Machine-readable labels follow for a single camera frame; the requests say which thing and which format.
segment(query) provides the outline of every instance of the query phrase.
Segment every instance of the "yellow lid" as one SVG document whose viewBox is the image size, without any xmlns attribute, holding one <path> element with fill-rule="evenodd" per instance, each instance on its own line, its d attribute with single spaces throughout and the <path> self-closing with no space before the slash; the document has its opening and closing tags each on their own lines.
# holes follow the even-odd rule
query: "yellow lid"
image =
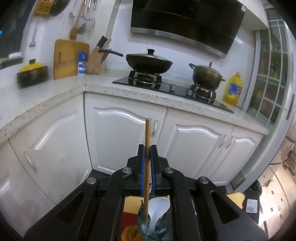
<svg viewBox="0 0 296 241">
<path fill-rule="evenodd" d="M 41 68 L 41 67 L 44 67 L 45 66 L 42 63 L 35 63 L 35 61 L 36 61 L 36 59 L 29 60 L 29 64 L 28 65 L 25 65 L 24 67 L 22 67 L 20 69 L 20 73 L 21 72 L 28 71 L 28 70 L 33 70 L 33 69 Z"/>
</svg>

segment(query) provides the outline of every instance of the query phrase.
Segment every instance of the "red cloth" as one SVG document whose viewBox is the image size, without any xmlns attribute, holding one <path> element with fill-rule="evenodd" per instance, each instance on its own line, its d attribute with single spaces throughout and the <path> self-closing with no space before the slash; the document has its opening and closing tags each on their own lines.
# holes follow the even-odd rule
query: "red cloth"
<svg viewBox="0 0 296 241">
<path fill-rule="evenodd" d="M 137 224 L 137 221 L 138 221 L 138 215 L 137 214 L 123 212 L 122 220 L 121 220 L 120 241 L 122 241 L 121 240 L 121 234 L 124 231 L 124 229 L 126 227 L 128 227 L 128 226 Z"/>
</svg>

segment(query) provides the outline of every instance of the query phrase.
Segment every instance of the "black glass cooktop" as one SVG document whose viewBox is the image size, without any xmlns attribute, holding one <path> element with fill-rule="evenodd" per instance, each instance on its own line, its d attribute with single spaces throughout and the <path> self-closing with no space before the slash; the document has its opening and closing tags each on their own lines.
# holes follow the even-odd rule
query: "black glass cooktop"
<svg viewBox="0 0 296 241">
<path fill-rule="evenodd" d="M 135 86 L 135 87 L 149 89 L 149 90 L 155 90 L 158 92 L 167 93 L 170 95 L 175 95 L 175 96 L 183 97 L 186 99 L 194 100 L 203 104 L 207 104 L 207 105 L 219 108 L 221 110 L 228 111 L 230 113 L 234 113 L 231 109 L 229 109 L 227 106 L 225 106 L 221 102 L 215 100 L 214 98 L 206 98 L 192 91 L 191 88 L 186 88 L 179 85 L 169 84 L 166 82 L 162 82 L 162 83 L 141 82 L 141 81 L 136 81 L 135 79 L 131 79 L 129 77 L 125 77 L 120 80 L 113 81 L 113 83 Z"/>
</svg>

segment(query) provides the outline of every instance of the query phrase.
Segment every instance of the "white label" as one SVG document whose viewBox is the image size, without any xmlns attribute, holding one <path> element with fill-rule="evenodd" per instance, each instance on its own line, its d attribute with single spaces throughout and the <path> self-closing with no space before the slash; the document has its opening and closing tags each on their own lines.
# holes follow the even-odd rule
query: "white label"
<svg viewBox="0 0 296 241">
<path fill-rule="evenodd" d="M 258 201 L 255 199 L 248 199 L 247 200 L 247 213 L 257 213 L 258 209 Z"/>
<path fill-rule="evenodd" d="M 242 5 L 242 11 L 245 12 L 247 10 L 247 7 L 245 5 Z"/>
</svg>

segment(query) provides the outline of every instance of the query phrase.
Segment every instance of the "glass cabinet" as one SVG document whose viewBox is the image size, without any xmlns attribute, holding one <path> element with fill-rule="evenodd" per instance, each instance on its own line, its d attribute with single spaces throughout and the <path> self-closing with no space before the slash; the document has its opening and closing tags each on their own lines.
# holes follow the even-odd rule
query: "glass cabinet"
<svg viewBox="0 0 296 241">
<path fill-rule="evenodd" d="M 269 129 L 270 133 L 262 138 L 251 158 L 231 181 L 233 190 L 238 187 L 243 189 L 242 186 L 247 188 L 260 176 L 261 173 L 256 168 L 262 161 L 263 151 L 269 148 L 274 133 L 286 124 L 287 109 L 290 105 L 293 78 L 290 30 L 274 8 L 266 9 L 266 15 L 269 28 L 256 33 L 255 62 L 251 79 L 254 89 L 247 94 L 249 97 L 246 98 L 244 106 L 247 107 L 247 113 Z"/>
</svg>

